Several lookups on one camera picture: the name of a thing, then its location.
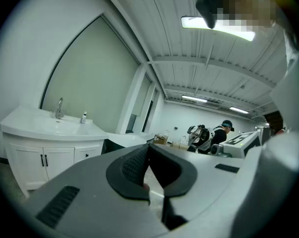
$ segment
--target soap dispenser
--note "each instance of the soap dispenser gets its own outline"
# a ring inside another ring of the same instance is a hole
[[[84,112],[83,116],[82,116],[82,120],[81,120],[81,123],[82,124],[85,124],[85,120],[86,120],[86,112]]]

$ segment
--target cardboard box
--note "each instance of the cardboard box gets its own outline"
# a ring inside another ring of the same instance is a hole
[[[167,136],[164,136],[163,134],[156,134],[154,137],[154,144],[162,144],[162,145],[166,145],[167,144]]]

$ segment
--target baseball cap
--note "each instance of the baseball cap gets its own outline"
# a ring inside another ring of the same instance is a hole
[[[224,120],[222,122],[222,125],[223,126],[230,126],[231,127],[231,131],[234,131],[233,124],[232,124],[232,122],[230,120]]]

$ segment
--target cabinet handle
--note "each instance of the cabinet handle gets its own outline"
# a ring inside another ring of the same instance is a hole
[[[46,167],[48,166],[48,160],[47,160],[47,155],[45,154],[45,158],[46,158]]]
[[[41,164],[42,164],[42,166],[44,167],[45,164],[44,164],[44,159],[42,158],[42,154],[40,154],[40,157],[41,157]]]

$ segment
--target cabinet door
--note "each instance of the cabinet door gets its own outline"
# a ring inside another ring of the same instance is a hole
[[[74,150],[74,163],[101,155],[103,143],[91,147],[76,147]]]
[[[44,148],[49,180],[74,164],[74,148]]]
[[[10,144],[15,155],[17,171],[27,190],[38,189],[48,181],[43,162],[43,149]]]

